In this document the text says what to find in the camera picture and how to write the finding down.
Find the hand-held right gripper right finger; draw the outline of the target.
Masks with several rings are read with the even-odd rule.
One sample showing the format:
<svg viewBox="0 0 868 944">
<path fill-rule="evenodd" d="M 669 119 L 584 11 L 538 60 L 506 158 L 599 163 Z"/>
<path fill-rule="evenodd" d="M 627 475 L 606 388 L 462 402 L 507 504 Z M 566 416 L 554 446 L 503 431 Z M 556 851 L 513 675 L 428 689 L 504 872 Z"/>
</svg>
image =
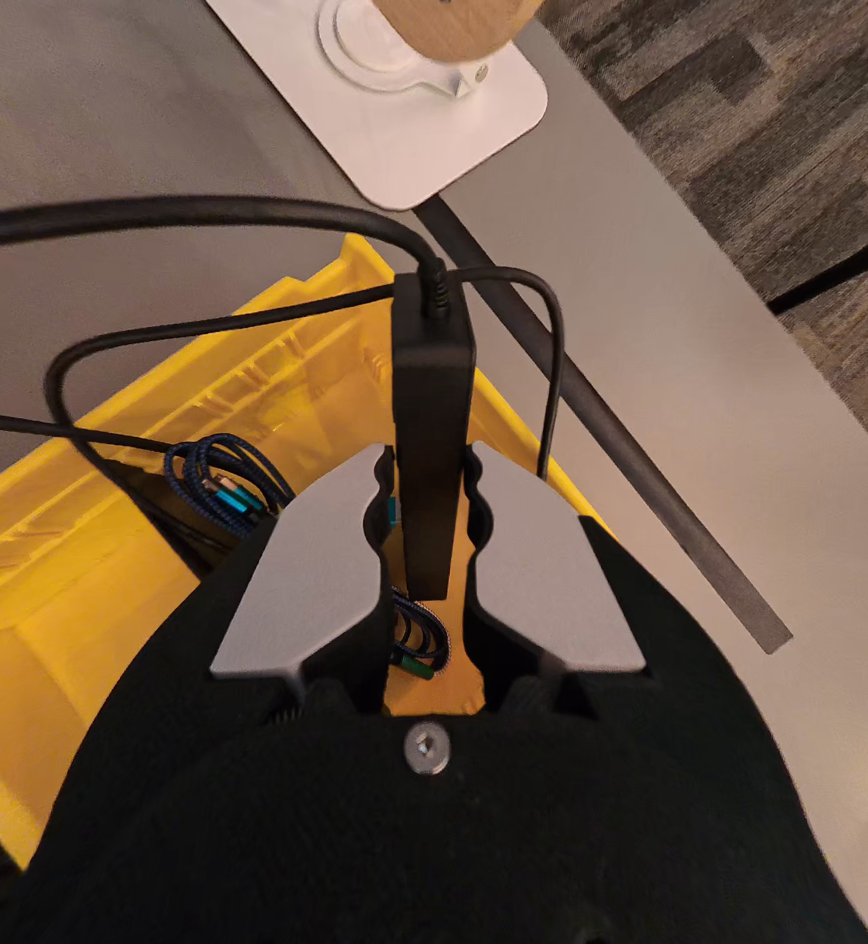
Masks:
<svg viewBox="0 0 868 944">
<path fill-rule="evenodd" d="M 482 441 L 468 447 L 464 484 L 468 615 L 542 675 L 640 672 L 644 655 L 571 504 Z"/>
</svg>

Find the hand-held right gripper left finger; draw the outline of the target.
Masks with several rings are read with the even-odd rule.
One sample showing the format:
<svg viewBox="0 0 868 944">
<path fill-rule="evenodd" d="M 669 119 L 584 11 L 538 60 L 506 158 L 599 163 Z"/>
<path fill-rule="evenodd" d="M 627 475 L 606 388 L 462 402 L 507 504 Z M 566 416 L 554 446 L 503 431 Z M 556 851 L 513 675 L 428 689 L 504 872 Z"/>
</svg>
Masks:
<svg viewBox="0 0 868 944">
<path fill-rule="evenodd" d="M 280 513 L 211 663 L 217 679 L 385 682 L 390 445 L 365 446 Z"/>
</svg>

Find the yellow plastic bin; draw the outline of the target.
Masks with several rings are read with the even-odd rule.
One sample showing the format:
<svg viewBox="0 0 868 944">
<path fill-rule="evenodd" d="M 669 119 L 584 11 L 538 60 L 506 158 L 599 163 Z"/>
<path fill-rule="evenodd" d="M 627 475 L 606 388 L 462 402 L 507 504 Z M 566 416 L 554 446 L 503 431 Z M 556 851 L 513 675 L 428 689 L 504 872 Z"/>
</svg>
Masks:
<svg viewBox="0 0 868 944">
<path fill-rule="evenodd" d="M 445 340 L 415 301 L 201 337 L 81 418 L 177 443 L 226 431 L 301 492 L 395 442 L 392 351 Z M 24 869 L 88 728 L 198 585 L 133 503 L 66 442 L 0 474 L 0 845 Z"/>
</svg>

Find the white stand base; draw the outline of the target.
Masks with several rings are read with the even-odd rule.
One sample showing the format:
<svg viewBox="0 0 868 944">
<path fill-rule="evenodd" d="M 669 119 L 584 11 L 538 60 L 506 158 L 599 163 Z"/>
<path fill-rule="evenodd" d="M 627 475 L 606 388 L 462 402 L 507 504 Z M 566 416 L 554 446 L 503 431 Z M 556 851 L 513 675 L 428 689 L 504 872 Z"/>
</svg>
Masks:
<svg viewBox="0 0 868 944">
<path fill-rule="evenodd" d="M 413 50 L 374 2 L 207 5 L 371 204 L 412 209 L 533 129 L 548 94 L 508 43 L 448 64 Z"/>
</svg>

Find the instruction sheet on stand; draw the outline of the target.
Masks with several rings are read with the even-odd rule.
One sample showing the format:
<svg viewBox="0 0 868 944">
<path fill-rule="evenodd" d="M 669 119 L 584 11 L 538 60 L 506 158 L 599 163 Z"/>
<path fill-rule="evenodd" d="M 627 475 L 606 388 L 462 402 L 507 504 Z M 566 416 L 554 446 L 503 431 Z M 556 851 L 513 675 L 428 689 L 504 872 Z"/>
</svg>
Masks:
<svg viewBox="0 0 868 944">
<path fill-rule="evenodd" d="M 493 55 L 536 16 L 542 1 L 375 1 L 413 50 L 440 62 Z"/>
</svg>

